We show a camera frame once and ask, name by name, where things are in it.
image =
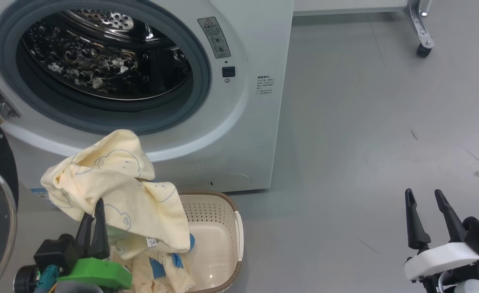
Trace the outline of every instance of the caster wheel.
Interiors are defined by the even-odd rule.
[[[431,48],[426,48],[422,46],[422,44],[418,45],[418,48],[416,49],[416,55],[422,58],[429,56],[430,52],[431,52]]]

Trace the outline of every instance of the yellow wire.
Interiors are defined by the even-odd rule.
[[[53,285],[53,287],[51,287],[51,290],[49,290],[48,293],[52,293],[55,291],[55,287],[57,287],[57,284],[55,283],[55,285]]]

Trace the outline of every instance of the teal connector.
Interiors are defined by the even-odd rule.
[[[40,289],[40,291],[43,289],[44,291],[48,292],[57,282],[59,275],[59,267],[56,265],[48,265],[37,282],[37,289]]]

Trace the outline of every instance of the cream fabric with cloud pattern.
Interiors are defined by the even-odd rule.
[[[163,252],[187,252],[189,225],[176,187],[154,180],[154,168],[138,137],[117,130],[49,168],[41,183],[50,200],[73,219],[94,215],[103,198],[107,224],[122,230],[117,251],[124,259],[147,249],[145,237],[162,241]]]

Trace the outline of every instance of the basket bottom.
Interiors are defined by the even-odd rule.
[[[186,254],[190,264],[194,291],[214,288],[232,276],[235,266],[232,263],[232,240],[225,226],[218,223],[189,223],[195,245]]]

